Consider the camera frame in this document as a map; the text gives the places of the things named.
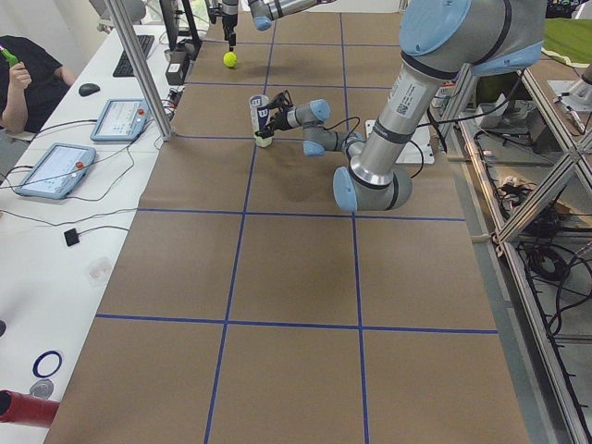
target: tablet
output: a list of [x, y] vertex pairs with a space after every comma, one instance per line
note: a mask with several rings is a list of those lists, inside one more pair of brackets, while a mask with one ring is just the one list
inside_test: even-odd
[[15, 188], [21, 196], [63, 199], [86, 175], [96, 150], [89, 146], [54, 143]]
[[150, 115], [143, 99], [108, 100], [99, 116], [91, 140], [103, 143], [132, 142], [140, 135]]

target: computer mouse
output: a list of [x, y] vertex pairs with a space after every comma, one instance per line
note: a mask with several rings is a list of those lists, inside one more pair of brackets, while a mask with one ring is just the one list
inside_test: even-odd
[[101, 87], [96, 83], [82, 83], [78, 88], [78, 94], [82, 97], [86, 97], [87, 95], [94, 94], [98, 91], [101, 91]]

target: person's hand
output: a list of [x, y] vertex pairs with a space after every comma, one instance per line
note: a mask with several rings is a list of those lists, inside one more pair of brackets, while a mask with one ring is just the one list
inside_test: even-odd
[[9, 71], [10, 85], [15, 86], [21, 90], [25, 90], [31, 83], [31, 75], [25, 68], [25, 64], [18, 62]]

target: keyboard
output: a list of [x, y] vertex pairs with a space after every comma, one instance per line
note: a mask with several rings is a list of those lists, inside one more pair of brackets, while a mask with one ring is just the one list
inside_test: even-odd
[[[150, 52], [150, 48], [152, 47], [152, 43], [154, 42], [153, 35], [137, 35], [138, 42], [140, 43], [140, 47], [144, 52], [144, 57], [148, 58], [148, 53]], [[115, 67], [115, 71], [113, 71], [113, 77], [133, 77], [133, 68], [131, 67], [130, 60], [128, 59], [128, 55], [126, 54], [125, 50], [121, 53], [121, 57], [117, 62], [117, 66]]]

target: white desk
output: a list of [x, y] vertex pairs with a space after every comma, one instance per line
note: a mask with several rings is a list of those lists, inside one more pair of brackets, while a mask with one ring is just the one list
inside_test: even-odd
[[[165, 78], [166, 47], [159, 43], [164, 28], [139, 26], [136, 32], [155, 36], [148, 66], [161, 98], [165, 99], [169, 90]], [[97, 119], [107, 99], [142, 97], [135, 78], [112, 77], [121, 50], [114, 31], [70, 88], [46, 127]], [[80, 97], [78, 88], [85, 82], [97, 83], [101, 91]], [[18, 165], [34, 165], [54, 142], [92, 145], [97, 150], [98, 160], [106, 159], [125, 146], [93, 143], [90, 140], [92, 129], [93, 124], [72, 125], [42, 133]], [[134, 167], [99, 202], [34, 200], [19, 197], [3, 188], [0, 189], [0, 210], [59, 224], [133, 209], [158, 156], [162, 144], [159, 136], [156, 125], [150, 125], [129, 149]], [[131, 163], [126, 152], [98, 163], [71, 195], [99, 198]], [[13, 173], [9, 179], [17, 185], [23, 177], [24, 173]], [[78, 232], [106, 225], [129, 228], [134, 214], [134, 211], [127, 211], [61, 227], [50, 227], [9, 214], [0, 218], [0, 319], [7, 325], [5, 335], [0, 339], [0, 389], [29, 393], [30, 387], [39, 380], [32, 372], [33, 363], [43, 352], [57, 350], [62, 353], [64, 362], [50, 378], [55, 384], [50, 399], [62, 399], [127, 232], [115, 228], [97, 229], [83, 235], [80, 243], [72, 247], [66, 245], [63, 233], [73, 227]], [[37, 444], [43, 442], [46, 433], [44, 428], [0, 424], [0, 444]]]

